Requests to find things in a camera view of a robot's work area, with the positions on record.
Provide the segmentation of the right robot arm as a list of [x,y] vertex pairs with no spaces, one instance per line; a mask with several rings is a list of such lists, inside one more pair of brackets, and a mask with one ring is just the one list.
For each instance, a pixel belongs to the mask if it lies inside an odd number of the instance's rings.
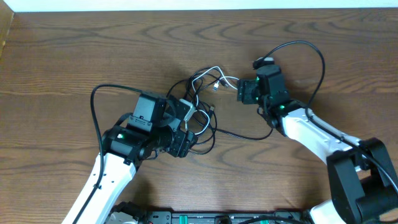
[[327,166],[331,199],[309,211],[312,223],[369,223],[397,208],[397,174],[385,144],[362,140],[324,122],[290,97],[279,66],[257,68],[256,78],[238,81],[237,99],[283,136],[312,151]]

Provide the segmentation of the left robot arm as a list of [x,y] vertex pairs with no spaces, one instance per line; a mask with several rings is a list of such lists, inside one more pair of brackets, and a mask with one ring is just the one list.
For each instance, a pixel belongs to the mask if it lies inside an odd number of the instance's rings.
[[133,113],[126,113],[101,138],[102,152],[64,223],[104,223],[127,184],[144,160],[164,151],[186,157],[197,135],[182,130],[194,105],[173,96],[141,93]]

